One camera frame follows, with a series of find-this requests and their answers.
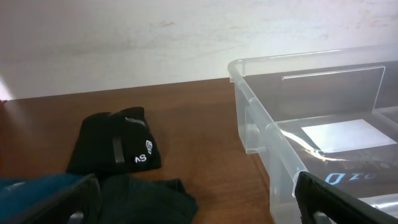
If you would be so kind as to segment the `dark green taped cloth bundle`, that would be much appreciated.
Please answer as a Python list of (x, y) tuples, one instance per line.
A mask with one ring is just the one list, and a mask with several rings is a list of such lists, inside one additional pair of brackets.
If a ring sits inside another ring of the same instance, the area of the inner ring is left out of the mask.
[(115, 175), (102, 180), (100, 189), (98, 223), (191, 223), (199, 209), (180, 179)]

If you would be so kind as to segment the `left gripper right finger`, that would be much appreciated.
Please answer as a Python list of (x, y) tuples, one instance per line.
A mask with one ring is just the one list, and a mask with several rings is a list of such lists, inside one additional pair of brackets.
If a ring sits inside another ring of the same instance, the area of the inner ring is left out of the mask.
[(295, 197), (303, 224), (397, 224), (397, 218), (344, 193), (309, 172), (299, 173)]

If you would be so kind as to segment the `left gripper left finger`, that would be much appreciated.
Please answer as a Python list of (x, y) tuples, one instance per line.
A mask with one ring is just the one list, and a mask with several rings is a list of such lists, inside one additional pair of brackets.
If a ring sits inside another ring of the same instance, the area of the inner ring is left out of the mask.
[(100, 210), (100, 185), (94, 174), (88, 174), (6, 223), (96, 223)]

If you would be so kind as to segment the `clear plastic storage bin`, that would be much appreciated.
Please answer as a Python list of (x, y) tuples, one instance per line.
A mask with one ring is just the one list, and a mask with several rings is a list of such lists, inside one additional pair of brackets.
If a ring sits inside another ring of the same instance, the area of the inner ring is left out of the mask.
[(396, 45), (245, 58), (228, 71), (239, 137), (269, 175), (275, 223), (300, 222), (300, 172), (397, 216), (397, 144), (324, 153), (302, 130), (363, 119), (397, 142)]

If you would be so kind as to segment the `white label inside bin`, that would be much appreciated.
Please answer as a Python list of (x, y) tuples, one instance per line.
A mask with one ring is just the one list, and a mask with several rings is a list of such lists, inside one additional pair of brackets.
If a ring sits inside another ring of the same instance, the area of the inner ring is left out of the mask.
[(363, 119), (306, 126), (302, 130), (324, 153), (354, 151), (397, 144)]

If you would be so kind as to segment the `blue taped cloth bundle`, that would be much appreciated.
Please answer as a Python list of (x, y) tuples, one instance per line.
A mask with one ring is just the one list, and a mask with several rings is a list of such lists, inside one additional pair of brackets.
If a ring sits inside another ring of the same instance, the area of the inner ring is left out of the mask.
[(6, 221), (62, 189), (83, 175), (55, 174), (33, 179), (1, 177), (1, 221)]

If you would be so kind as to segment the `black folded shirt with logo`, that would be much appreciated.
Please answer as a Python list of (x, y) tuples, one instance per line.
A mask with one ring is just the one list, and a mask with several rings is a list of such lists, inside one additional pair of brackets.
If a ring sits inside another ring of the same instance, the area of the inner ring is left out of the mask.
[(146, 121), (145, 109), (138, 106), (86, 117), (67, 172), (114, 175), (161, 166), (160, 151)]

